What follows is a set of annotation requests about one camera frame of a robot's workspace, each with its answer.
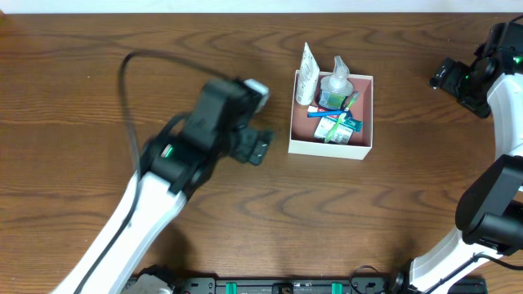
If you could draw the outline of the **white cream tube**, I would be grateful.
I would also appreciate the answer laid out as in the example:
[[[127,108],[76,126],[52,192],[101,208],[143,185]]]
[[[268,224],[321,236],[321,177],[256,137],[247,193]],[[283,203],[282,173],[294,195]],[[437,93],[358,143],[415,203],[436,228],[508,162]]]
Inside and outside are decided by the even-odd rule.
[[[320,67],[306,42],[297,80],[296,102],[301,106],[310,105],[315,99]]]

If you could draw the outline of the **white green soap packet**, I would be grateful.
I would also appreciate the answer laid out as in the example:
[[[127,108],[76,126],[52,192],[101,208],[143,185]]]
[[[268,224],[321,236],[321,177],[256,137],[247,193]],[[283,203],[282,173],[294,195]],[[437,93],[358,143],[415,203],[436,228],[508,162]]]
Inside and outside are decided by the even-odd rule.
[[[337,120],[334,118],[321,118],[315,129],[314,138],[322,140],[323,142],[347,145],[354,131],[344,122],[341,122],[336,129],[331,132],[336,123]]]

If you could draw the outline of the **blue disposable razor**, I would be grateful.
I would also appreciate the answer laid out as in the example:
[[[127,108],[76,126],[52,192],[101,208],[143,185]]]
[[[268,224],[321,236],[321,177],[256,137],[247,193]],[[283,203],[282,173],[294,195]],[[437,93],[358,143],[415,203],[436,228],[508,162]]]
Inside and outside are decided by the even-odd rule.
[[[342,114],[344,114],[346,118],[351,118],[352,117],[352,113],[351,113],[350,110],[348,110],[348,111],[332,110],[332,111],[308,112],[307,113],[307,117],[308,118],[339,117]]]

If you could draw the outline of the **green and white toothbrush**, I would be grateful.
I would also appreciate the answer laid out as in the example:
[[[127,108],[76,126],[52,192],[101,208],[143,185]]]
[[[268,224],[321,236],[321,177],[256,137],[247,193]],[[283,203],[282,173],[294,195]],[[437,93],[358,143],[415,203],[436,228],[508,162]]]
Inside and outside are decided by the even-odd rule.
[[[350,111],[351,106],[358,100],[359,97],[359,91],[354,91],[350,96],[347,97],[346,101],[343,104],[343,112],[338,116],[337,121],[327,133],[326,137],[324,138],[324,143],[329,143],[331,141],[331,139],[334,137],[334,134],[336,133],[337,128],[342,124],[346,115]]]

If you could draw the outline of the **clear pump bottle dark liquid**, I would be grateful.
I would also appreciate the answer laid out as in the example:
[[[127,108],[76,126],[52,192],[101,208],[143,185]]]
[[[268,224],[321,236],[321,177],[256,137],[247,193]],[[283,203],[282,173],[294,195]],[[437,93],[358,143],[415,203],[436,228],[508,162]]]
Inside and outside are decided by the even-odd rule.
[[[323,109],[341,109],[346,98],[353,92],[353,84],[348,77],[350,70],[340,56],[334,57],[333,73],[320,81],[319,106]]]

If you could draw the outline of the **teal toothpaste tube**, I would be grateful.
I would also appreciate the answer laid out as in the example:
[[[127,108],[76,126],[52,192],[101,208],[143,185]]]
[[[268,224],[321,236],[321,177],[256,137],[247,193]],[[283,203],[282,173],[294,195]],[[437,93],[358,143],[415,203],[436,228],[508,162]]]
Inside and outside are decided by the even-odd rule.
[[[321,109],[321,108],[318,108],[315,106],[309,106],[307,109],[307,113],[308,112],[317,112],[317,111],[332,111],[332,110]],[[338,119],[338,117],[321,117],[321,118],[325,118],[334,123]],[[349,129],[351,129],[352,131],[355,131],[355,132],[361,132],[361,129],[363,127],[363,123],[360,120],[355,119],[353,117],[353,115],[351,118],[345,118],[341,125],[343,125],[344,127],[348,127]]]

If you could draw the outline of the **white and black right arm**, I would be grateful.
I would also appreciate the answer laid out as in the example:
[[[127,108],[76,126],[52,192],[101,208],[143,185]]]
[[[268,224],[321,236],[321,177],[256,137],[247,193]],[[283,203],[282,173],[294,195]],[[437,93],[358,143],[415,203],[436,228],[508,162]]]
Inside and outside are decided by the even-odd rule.
[[[408,261],[389,293],[486,293],[470,273],[522,249],[522,18],[492,27],[470,65],[447,58],[429,84],[480,118],[494,119],[495,160],[459,199],[451,231],[428,253]]]

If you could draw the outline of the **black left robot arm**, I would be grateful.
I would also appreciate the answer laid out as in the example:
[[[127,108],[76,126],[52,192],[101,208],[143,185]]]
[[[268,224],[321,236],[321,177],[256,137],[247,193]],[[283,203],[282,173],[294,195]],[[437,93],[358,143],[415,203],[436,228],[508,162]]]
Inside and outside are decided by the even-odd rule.
[[[249,122],[269,88],[255,79],[212,79],[194,110],[173,117],[146,144],[113,215],[56,293],[119,293],[163,229],[231,157],[259,165],[273,139]]]

